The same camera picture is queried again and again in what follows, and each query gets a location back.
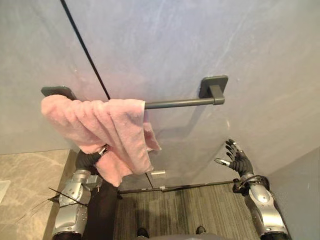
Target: black shoe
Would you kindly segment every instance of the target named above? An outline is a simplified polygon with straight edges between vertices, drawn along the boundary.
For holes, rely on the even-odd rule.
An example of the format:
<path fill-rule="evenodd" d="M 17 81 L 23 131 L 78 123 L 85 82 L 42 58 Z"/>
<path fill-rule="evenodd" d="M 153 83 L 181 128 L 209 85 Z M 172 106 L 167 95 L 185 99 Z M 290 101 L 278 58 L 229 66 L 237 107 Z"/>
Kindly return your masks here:
<path fill-rule="evenodd" d="M 137 237 L 143 236 L 143 237 L 149 238 L 149 234 L 148 234 L 147 230 L 144 229 L 143 227 L 140 227 L 138 229 L 138 231 L 136 232 L 136 236 Z"/>
<path fill-rule="evenodd" d="M 206 233 L 206 229 L 203 226 L 198 226 L 198 228 L 195 231 L 195 234 L 203 234 Z"/>

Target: striped carpet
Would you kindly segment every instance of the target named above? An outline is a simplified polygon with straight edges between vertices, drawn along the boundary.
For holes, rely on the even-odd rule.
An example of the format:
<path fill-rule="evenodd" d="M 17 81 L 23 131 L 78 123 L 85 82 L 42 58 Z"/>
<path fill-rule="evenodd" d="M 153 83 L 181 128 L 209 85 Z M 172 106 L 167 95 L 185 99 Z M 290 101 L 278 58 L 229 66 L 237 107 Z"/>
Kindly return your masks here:
<path fill-rule="evenodd" d="M 114 240 L 134 240 L 139 227 L 155 237 L 194 234 L 200 225 L 227 239 L 260 239 L 244 198 L 232 192 L 231 183 L 122 196 L 117 203 Z"/>

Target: dark gray towel bar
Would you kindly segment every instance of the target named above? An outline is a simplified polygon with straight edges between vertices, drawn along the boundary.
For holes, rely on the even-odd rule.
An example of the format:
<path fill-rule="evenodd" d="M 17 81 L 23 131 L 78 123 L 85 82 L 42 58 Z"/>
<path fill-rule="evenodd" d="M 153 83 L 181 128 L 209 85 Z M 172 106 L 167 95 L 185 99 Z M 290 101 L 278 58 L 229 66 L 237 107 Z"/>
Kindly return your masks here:
<path fill-rule="evenodd" d="M 146 102 L 145 109 L 166 109 L 198 105 L 221 105 L 225 103 L 224 91 L 228 82 L 228 77 L 209 76 L 201 81 L 199 98 L 173 101 Z M 41 89 L 43 95 L 63 95 L 71 100 L 76 97 L 70 88 L 66 86 L 45 86 Z"/>

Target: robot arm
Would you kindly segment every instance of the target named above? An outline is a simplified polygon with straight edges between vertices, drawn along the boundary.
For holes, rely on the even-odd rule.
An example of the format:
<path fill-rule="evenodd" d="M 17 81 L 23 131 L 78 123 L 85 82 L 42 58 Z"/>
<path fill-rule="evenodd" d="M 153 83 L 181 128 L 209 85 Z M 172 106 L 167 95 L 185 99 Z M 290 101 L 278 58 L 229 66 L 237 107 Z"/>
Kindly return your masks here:
<path fill-rule="evenodd" d="M 80 151 L 76 159 L 76 171 L 59 196 L 59 212 L 52 232 L 53 240 L 80 240 L 88 219 L 88 203 L 91 191 L 101 187 L 102 178 L 91 173 L 92 166 L 107 152 L 85 154 Z"/>
<path fill-rule="evenodd" d="M 288 230 L 275 206 L 274 197 L 269 192 L 268 179 L 265 176 L 254 175 L 250 160 L 235 141 L 229 139 L 225 143 L 228 150 L 226 154 L 231 161 L 221 158 L 216 158 L 215 161 L 239 173 L 241 179 L 233 180 L 232 190 L 244 196 L 260 239 L 288 240 Z"/>

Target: marble countertop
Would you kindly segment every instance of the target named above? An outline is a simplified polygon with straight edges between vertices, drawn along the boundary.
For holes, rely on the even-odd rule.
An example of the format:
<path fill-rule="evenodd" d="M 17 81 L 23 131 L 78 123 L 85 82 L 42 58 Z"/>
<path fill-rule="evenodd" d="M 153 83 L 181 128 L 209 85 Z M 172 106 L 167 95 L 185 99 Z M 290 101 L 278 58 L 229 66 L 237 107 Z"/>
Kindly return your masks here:
<path fill-rule="evenodd" d="M 51 239 L 54 208 L 48 198 L 73 173 L 69 149 L 0 155 L 0 181 L 11 184 L 0 204 L 0 239 Z"/>

